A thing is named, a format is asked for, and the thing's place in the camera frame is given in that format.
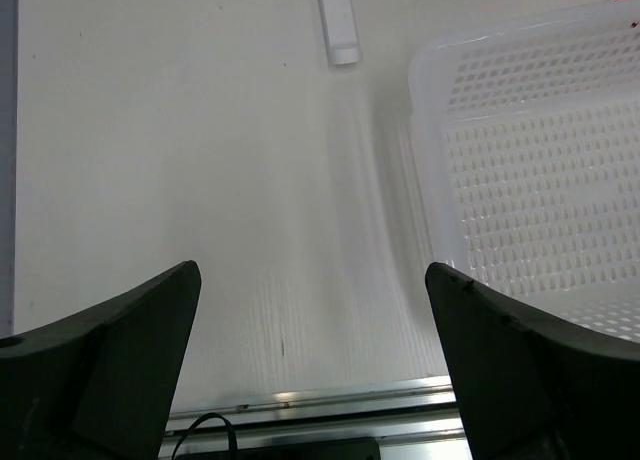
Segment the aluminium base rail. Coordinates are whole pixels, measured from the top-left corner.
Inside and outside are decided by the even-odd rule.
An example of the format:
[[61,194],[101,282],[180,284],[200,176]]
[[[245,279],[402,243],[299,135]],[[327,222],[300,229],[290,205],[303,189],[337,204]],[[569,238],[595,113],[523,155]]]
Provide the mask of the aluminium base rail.
[[200,416],[230,421],[242,449],[371,438],[384,459],[471,456],[446,376],[331,389],[243,395],[182,408],[169,417],[159,458],[172,452],[213,453],[227,447],[222,423],[203,424],[182,446],[179,436]]

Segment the white plastic basket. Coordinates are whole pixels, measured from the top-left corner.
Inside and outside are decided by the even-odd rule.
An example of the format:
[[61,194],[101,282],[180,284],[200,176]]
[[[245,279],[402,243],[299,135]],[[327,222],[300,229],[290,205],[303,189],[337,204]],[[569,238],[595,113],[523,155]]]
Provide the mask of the white plastic basket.
[[435,261],[639,338],[639,0],[436,40],[409,69]]

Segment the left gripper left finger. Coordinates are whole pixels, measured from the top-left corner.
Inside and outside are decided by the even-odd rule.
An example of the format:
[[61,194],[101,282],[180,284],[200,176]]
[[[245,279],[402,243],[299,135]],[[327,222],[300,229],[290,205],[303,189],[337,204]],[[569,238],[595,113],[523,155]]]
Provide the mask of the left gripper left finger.
[[2,458],[156,458],[200,291],[199,267],[185,261],[2,339]]

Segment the white clothes rack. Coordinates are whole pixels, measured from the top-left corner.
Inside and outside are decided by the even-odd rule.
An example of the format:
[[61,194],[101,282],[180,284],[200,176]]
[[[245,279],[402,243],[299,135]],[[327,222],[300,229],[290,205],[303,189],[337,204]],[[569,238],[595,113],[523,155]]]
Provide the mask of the white clothes rack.
[[318,0],[325,47],[333,66],[356,64],[361,50],[352,0]]

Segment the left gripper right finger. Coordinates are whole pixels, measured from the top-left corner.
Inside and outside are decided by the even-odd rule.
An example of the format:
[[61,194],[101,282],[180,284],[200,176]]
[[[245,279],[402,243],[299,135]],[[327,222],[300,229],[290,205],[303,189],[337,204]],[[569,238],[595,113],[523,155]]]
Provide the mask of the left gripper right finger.
[[425,285],[476,459],[636,459],[639,346],[434,262]]

